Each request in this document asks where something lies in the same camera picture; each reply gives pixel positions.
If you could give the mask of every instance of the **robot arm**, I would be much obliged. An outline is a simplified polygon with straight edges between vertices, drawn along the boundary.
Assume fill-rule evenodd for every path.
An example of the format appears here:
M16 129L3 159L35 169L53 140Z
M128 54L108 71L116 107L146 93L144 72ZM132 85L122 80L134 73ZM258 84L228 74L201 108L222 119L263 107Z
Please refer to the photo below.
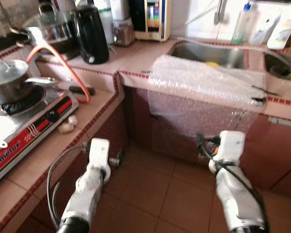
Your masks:
M257 197L250 181L238 167L244 139L245 134L242 132L221 132L220 139L217 138L220 146L209 162L209 169L216 175L216 192L222 202L230 232L268 233L268 221L262 200Z
M89 164L78 178L61 218L57 233L88 233L97 210L103 183L111 174L108 165L109 141L92 139Z

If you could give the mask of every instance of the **red label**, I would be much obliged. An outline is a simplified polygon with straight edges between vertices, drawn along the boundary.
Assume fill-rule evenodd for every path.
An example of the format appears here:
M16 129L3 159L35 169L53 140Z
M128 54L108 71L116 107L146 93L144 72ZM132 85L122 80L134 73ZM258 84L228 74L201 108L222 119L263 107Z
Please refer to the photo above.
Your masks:
M9 142L8 148L0 149L0 170L34 140L33 136L28 137L30 134L30 131L25 129L16 138Z
M66 110L66 108L68 108L70 105L72 105L72 100L69 99L66 103L64 103L60 108L58 108L57 112L60 114L62 113L64 110Z
M70 105L72 105L72 100L68 100L62 106L57 109L59 114L63 113ZM39 132L42 132L45 128L51 125L48 119L42 121L38 126L32 124L28 128L24 129L16 138L8 143L8 148L0 149L0 170L4 168L11 160L17 157L23 149L25 149L32 141L34 141Z

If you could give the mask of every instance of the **gas stove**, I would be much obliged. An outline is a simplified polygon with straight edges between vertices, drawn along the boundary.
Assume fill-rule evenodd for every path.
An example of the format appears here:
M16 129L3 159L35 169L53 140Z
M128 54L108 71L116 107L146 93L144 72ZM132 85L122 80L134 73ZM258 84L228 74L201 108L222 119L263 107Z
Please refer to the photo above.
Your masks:
M25 99L0 105L0 179L79 106L72 93L36 85Z

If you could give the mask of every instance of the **garlic clove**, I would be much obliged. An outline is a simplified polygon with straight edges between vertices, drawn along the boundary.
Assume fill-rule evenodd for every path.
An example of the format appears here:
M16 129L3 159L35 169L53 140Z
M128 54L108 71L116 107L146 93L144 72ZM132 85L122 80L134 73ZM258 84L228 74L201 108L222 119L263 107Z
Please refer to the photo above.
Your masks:
M68 122L76 126L78 124L78 119L75 115L71 115L68 117Z
M69 133L73 131L73 129L74 125L70 123L63 123L60 126L58 126L58 131L62 134Z

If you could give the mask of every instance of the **black kettle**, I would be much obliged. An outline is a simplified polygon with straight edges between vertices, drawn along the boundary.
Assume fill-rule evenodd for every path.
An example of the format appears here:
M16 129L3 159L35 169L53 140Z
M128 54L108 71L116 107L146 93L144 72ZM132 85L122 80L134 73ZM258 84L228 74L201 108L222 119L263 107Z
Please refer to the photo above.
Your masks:
M109 49L98 9L93 4L83 5L71 13L83 61L105 63L109 59Z

